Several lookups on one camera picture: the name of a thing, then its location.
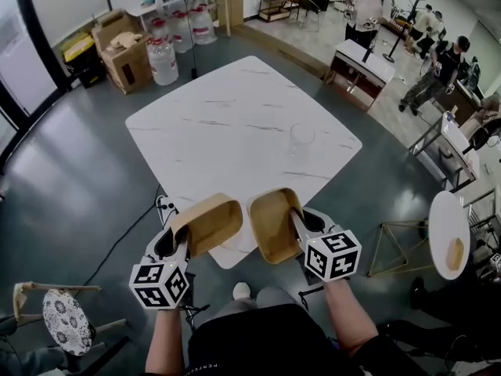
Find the black cap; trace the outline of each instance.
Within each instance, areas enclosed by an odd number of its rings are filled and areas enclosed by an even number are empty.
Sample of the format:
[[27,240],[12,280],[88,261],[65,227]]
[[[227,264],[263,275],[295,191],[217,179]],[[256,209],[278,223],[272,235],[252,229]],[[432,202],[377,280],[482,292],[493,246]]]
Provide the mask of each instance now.
[[457,38],[457,44],[459,45],[460,49],[463,50],[465,53],[470,48],[470,41],[466,36],[459,36]]

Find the yellow lid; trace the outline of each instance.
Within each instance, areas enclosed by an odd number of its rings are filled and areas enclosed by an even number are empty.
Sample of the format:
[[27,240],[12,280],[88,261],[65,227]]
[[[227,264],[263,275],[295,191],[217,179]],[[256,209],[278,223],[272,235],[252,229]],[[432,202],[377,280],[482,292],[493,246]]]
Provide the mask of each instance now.
[[64,61],[71,61],[75,57],[80,56],[83,52],[93,47],[93,45],[94,39],[92,39],[91,36],[81,39],[64,52]]

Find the floor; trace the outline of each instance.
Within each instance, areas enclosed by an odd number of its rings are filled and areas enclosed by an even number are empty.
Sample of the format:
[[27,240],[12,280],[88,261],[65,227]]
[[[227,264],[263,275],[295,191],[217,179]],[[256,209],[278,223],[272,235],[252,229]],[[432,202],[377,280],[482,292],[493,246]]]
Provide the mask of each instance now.
[[[301,26],[301,19],[303,18],[304,11],[301,10],[299,21],[296,21],[296,16],[292,15],[287,20],[266,23],[263,20],[256,19],[247,21],[245,24],[248,27],[278,38],[329,65],[335,46],[344,41],[346,23],[343,14],[331,4],[326,12],[319,15],[319,32],[316,32],[317,16],[314,13],[310,14],[308,21],[303,22],[303,26]],[[384,53],[389,54],[396,40],[397,36],[395,34],[381,27],[377,36],[374,54],[380,57]],[[392,65],[396,69],[396,75],[374,102],[368,113],[395,136],[403,146],[411,146],[429,129],[431,124],[434,124],[441,117],[442,113],[431,102],[426,102],[420,108],[422,115],[419,117],[414,117],[410,110],[406,110],[404,113],[398,111],[400,99],[420,77],[422,62],[417,57],[410,56],[405,51],[402,42],[397,44],[392,57],[395,59],[395,63]],[[371,99],[358,88],[355,88],[353,95],[366,104],[371,103]],[[483,165],[481,170],[481,179],[457,194],[464,199],[465,203],[472,201],[492,188],[492,181],[489,179]],[[487,215],[490,210],[488,205],[481,204],[475,205],[475,209],[479,212],[479,215]]]
[[[351,278],[350,284],[376,323],[404,318],[425,327],[439,325],[409,307],[409,285],[416,273],[365,276],[381,222],[422,219],[427,215],[440,188],[423,165],[374,119],[376,116],[353,107],[332,88],[280,56],[238,36],[220,37],[211,45],[199,47],[197,55],[200,75],[245,56],[259,57],[322,104],[362,141],[360,152],[308,206],[351,229],[361,241],[359,274]],[[180,56],[178,65],[180,79],[168,87],[152,84],[124,96],[105,81],[88,90],[78,88],[68,93],[42,118],[5,168],[5,202],[0,205],[0,316],[12,312],[15,283],[85,282],[114,242],[146,213],[93,278],[91,284],[100,285],[103,291],[78,297],[94,325],[122,317],[128,320],[125,332],[132,343],[100,374],[138,374],[150,343],[155,312],[145,312],[134,300],[128,278],[132,266],[161,228],[157,213],[148,210],[158,184],[124,121],[189,81],[190,56]],[[402,243],[409,246],[418,240],[411,233]],[[382,253],[379,268],[395,257],[386,249]],[[428,255],[423,252],[416,260],[429,260]],[[210,255],[203,255],[189,262],[188,271],[196,274],[195,304],[211,305],[196,318],[198,324],[231,299],[233,285],[241,280],[247,281],[254,292],[276,285],[296,299],[299,291],[308,289],[296,261],[271,266],[258,251],[229,270],[219,268]],[[443,284],[435,271],[423,273],[423,277],[430,289]],[[40,309],[40,299],[34,295],[28,301],[27,313]],[[308,296],[308,303],[313,319],[333,336],[323,295]],[[183,322],[185,347],[189,336]],[[20,352],[54,344],[42,322],[20,328],[12,343]],[[416,361],[430,374],[444,370],[442,360]]]

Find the black t-shirt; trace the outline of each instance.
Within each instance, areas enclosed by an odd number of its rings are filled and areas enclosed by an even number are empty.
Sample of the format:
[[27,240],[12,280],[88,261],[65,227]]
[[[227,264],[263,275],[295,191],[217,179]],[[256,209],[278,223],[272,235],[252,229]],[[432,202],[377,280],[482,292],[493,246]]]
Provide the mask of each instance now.
[[295,304],[220,317],[200,326],[188,347],[193,376],[333,375],[424,376],[405,353],[385,337],[367,342],[352,360],[326,338]]
[[447,41],[441,41],[435,48],[435,52],[438,55],[437,61],[442,65],[438,79],[442,81],[442,84],[444,85],[449,84],[452,73],[457,70],[461,64],[461,53],[455,54],[454,46],[447,49],[447,44]]

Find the open cardboard box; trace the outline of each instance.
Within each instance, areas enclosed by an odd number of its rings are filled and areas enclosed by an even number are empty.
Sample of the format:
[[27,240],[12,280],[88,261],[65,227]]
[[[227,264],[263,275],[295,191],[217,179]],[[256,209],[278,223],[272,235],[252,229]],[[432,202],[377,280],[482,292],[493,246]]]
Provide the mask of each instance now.
[[[111,79],[124,93],[136,90],[149,83],[152,78],[151,67],[146,51],[149,35],[142,31],[136,18],[125,11],[115,9],[97,20],[92,29],[96,48],[103,59]],[[122,32],[142,34],[142,38],[128,49],[116,52],[106,50],[111,40]]]
[[299,254],[296,228],[289,216],[295,209],[304,218],[296,193],[289,188],[258,195],[247,205],[250,225],[266,262],[276,265]]
[[188,249],[195,258],[228,240],[242,225],[240,204],[217,193],[176,215],[171,229],[175,244],[188,237]]

